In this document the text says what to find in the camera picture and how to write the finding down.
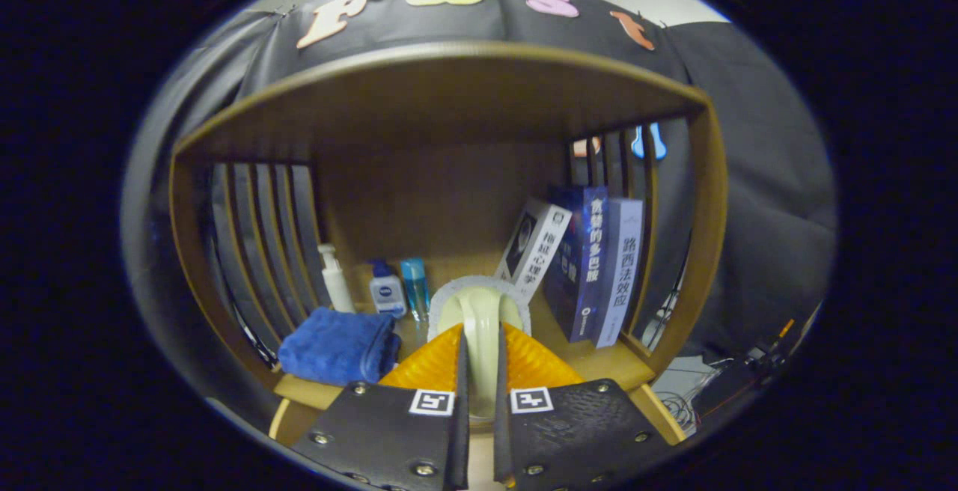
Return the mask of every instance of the pink letter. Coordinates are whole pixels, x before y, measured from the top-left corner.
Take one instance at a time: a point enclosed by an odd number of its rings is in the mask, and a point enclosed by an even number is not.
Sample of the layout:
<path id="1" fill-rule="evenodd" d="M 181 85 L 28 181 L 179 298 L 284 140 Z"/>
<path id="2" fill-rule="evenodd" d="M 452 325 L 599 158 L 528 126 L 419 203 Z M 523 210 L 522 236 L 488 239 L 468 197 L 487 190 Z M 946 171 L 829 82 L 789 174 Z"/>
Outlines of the pink letter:
<path id="1" fill-rule="evenodd" d="M 535 11 L 550 13 L 552 16 L 576 17 L 579 10 L 569 4 L 569 0 L 526 0 L 526 4 Z"/>

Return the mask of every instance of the pump dispenser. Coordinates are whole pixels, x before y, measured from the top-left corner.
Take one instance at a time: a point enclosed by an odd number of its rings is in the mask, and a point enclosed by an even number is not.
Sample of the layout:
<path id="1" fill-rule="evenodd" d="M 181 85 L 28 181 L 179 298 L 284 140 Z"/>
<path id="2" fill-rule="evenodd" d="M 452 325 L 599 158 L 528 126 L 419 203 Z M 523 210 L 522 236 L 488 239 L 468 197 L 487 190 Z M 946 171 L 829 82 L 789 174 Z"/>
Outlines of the pump dispenser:
<path id="1" fill-rule="evenodd" d="M 346 286 L 346 277 L 343 276 L 343 270 L 339 267 L 339 261 L 336 261 L 333 256 L 333 252 L 336 252 L 335 246 L 331 243 L 321 243 L 316 248 L 322 253 L 323 263 L 326 264 L 323 269 L 323 281 L 326 283 L 326 292 L 329 292 L 329 298 L 332 299 L 332 309 L 354 314 L 356 308 L 353 307 L 350 288 Z"/>

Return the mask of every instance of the rivet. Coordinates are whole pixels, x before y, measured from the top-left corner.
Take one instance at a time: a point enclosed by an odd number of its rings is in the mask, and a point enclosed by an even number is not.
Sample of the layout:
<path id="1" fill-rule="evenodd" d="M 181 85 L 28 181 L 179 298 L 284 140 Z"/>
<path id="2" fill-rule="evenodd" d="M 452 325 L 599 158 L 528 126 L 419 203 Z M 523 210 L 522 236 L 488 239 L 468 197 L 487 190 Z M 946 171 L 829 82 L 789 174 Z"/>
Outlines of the rivet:
<path id="1" fill-rule="evenodd" d="M 413 468 L 418 476 L 433 476 L 436 473 L 436 467 L 428 463 L 420 463 Z"/>
<path id="2" fill-rule="evenodd" d="M 312 439 L 316 444 L 329 444 L 329 436 L 325 433 L 312 433 L 309 439 Z"/>

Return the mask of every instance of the blue towel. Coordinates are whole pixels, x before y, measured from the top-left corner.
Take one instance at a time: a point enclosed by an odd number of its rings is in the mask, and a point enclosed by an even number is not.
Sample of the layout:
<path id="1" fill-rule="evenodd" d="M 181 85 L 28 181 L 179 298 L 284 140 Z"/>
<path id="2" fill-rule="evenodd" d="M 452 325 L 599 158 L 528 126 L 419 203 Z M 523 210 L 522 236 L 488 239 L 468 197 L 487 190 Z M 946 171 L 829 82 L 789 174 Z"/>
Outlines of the blue towel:
<path id="1" fill-rule="evenodd" d="M 345 314 L 317 308 L 280 345 L 283 371 L 309 381 L 345 386 L 379 382 L 396 364 L 400 337 L 390 314 Z"/>

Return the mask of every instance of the book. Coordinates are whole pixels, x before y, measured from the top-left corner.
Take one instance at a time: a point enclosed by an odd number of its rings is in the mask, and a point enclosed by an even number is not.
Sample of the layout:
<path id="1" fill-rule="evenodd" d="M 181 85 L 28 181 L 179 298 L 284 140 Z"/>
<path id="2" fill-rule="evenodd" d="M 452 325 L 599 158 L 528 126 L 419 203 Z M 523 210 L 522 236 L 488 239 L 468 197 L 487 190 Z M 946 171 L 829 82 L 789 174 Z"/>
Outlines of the book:
<path id="1" fill-rule="evenodd" d="M 608 300 L 599 308 L 593 325 L 592 342 L 596 348 L 615 344 L 629 314 L 642 248 L 643 215 L 640 200 L 608 201 L 608 254 L 602 277 L 602 296 Z"/>
<path id="2" fill-rule="evenodd" d="M 536 293 L 571 219 L 572 213 L 557 205 L 526 201 L 493 274 L 516 286 L 519 304 L 529 304 Z"/>
<path id="3" fill-rule="evenodd" d="M 588 340 L 602 301 L 605 270 L 606 210 L 604 186 L 550 187 L 549 200 L 572 212 L 560 249 L 543 280 L 542 290 L 555 320 L 570 342 Z"/>

